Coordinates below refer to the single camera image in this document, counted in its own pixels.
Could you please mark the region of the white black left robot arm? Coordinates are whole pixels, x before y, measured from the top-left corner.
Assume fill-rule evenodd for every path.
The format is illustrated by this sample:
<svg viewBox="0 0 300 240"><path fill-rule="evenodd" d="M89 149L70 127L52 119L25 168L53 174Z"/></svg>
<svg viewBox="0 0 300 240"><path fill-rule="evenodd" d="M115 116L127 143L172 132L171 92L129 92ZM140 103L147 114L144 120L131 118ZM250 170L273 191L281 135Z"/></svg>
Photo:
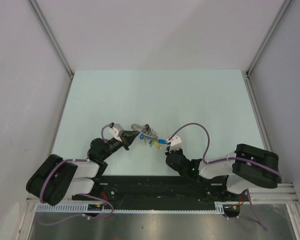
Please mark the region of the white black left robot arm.
<svg viewBox="0 0 300 240"><path fill-rule="evenodd" d="M100 177L108 164L106 159L120 148L129 150L129 146L140 134L135 130L110 129L112 138L104 141L95 138L85 159L64 159L51 154L30 177L26 191L37 197L42 204L55 206L64 197L84 194L88 199L95 200L100 196L101 188L93 178Z"/></svg>

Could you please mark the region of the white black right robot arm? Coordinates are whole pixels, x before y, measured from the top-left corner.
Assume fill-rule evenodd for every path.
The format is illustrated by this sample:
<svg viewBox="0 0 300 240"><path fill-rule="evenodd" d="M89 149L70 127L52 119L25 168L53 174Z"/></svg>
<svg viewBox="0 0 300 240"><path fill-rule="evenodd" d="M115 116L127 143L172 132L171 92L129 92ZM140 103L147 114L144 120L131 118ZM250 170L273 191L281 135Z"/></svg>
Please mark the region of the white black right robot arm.
<svg viewBox="0 0 300 240"><path fill-rule="evenodd" d="M166 164L187 181L199 183L224 177L220 194L227 201L249 188L275 189L281 178L276 153L243 143L238 144L235 151L207 162L189 160L183 150L176 147L168 146L165 155Z"/></svg>

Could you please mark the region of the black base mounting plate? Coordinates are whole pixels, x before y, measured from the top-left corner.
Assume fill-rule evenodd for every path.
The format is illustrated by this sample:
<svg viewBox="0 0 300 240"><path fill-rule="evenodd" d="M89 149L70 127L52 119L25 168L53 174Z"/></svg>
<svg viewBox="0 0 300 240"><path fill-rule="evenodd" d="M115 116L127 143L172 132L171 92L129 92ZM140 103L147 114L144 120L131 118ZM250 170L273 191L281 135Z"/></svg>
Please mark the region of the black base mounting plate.
<svg viewBox="0 0 300 240"><path fill-rule="evenodd" d="M106 197L115 210L203 211L214 210L215 202L236 202L244 193L226 191L225 178L208 182L187 181L181 176L104 175L94 178L86 196L74 195L74 201Z"/></svg>

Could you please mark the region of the aluminium frame rail left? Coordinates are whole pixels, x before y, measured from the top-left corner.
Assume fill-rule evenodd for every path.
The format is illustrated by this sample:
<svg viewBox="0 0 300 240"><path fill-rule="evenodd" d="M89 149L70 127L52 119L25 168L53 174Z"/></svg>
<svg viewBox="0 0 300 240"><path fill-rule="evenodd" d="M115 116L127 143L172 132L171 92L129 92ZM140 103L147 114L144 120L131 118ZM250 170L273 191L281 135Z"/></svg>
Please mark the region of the aluminium frame rail left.
<svg viewBox="0 0 300 240"><path fill-rule="evenodd" d="M44 32L47 40L49 41L52 49L54 50L57 58L61 62L64 70L66 71L67 75L70 77L70 79L73 79L74 72L70 67L70 64L68 63L65 54L62 51L62 48L60 47L47 19L45 18L45 15L43 11L40 8L40 5L36 0L27 0L26 1L31 8L34 16L36 17L42 31Z"/></svg>

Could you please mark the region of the aluminium frame rail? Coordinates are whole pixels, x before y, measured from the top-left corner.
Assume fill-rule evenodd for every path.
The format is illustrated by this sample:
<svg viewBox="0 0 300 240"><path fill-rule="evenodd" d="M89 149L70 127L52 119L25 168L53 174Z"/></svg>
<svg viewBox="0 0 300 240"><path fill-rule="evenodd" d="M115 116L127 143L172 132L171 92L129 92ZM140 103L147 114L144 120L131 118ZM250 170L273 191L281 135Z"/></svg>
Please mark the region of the aluminium frame rail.
<svg viewBox="0 0 300 240"><path fill-rule="evenodd" d="M247 70L245 71L245 75L249 78L254 71L255 67L257 66L258 62L260 61L262 55L266 51L267 47L269 46L272 38L274 37L276 31L279 29L280 24L284 20L286 14L288 13L289 9L291 8L294 0L284 0L282 5L280 6L278 12L275 15L274 20L272 21L269 29L267 30L265 37L263 38L257 52L255 53L251 63L249 64Z"/></svg>
<svg viewBox="0 0 300 240"><path fill-rule="evenodd" d="M26 1L31 8L34 16L36 17L42 31L44 32L47 40L49 41L52 49L54 50L57 58L61 62L64 70L66 71L67 75L70 77L70 79L73 79L74 72L70 67L70 64L68 63L65 54L62 51L62 48L60 47L47 19L45 18L45 15L43 11L40 8L40 5L36 0L27 0Z"/></svg>

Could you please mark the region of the aluminium frame rail right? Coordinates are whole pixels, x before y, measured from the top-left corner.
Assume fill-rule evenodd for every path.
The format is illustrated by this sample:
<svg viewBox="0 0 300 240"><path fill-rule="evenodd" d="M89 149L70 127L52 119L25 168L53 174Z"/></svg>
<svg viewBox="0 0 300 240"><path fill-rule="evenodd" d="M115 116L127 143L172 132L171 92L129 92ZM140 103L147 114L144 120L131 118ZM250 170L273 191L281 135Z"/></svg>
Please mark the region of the aluminium frame rail right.
<svg viewBox="0 0 300 240"><path fill-rule="evenodd" d="M284 20L286 14L288 13L289 9L291 8L294 0L284 0L282 5L280 6L278 12L275 15L274 20L272 21L269 29L267 30L265 37L263 38L257 52L255 53L251 63L249 64L247 70L245 71L245 75L249 78L254 71L255 67L257 66L258 62L260 61L262 55L266 51L267 47L269 46L272 38L274 37L276 31L279 29L280 24Z"/></svg>

